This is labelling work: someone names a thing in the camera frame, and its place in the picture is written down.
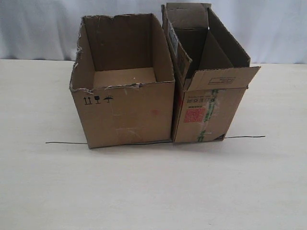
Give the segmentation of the plain brown cardboard box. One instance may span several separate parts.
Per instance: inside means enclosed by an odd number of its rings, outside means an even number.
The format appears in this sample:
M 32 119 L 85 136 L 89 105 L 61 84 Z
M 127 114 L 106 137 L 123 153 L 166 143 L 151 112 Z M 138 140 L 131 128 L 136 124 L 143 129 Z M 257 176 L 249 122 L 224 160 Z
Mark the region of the plain brown cardboard box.
M 91 149 L 171 138 L 175 77 L 152 13 L 83 16 L 69 88 Z

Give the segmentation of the cardboard box with red print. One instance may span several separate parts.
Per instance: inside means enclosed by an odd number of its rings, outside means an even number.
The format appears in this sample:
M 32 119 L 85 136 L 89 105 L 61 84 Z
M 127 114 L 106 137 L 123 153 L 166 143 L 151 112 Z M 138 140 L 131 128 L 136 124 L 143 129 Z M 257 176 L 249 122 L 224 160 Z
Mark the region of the cardboard box with red print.
M 161 11 L 176 78 L 172 140 L 221 141 L 259 67 L 209 3 L 167 3 Z

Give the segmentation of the thin dark line marker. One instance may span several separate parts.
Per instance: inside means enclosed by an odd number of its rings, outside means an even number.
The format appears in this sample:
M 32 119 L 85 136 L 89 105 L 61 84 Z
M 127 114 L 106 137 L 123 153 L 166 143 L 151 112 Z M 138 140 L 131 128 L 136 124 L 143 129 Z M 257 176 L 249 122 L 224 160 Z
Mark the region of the thin dark line marker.
M 224 139 L 231 138 L 265 138 L 265 135 L 261 136 L 232 136 L 232 137 L 224 137 Z M 143 143 L 132 143 L 132 144 L 122 144 L 122 145 L 151 145 L 151 144 L 160 144 L 160 143 L 173 143 L 171 140 L 163 140 L 163 141 L 153 141 L 153 142 L 143 142 Z M 87 143 L 82 142 L 60 142 L 60 141 L 48 141 L 45 144 L 73 144 L 73 145 L 87 145 Z

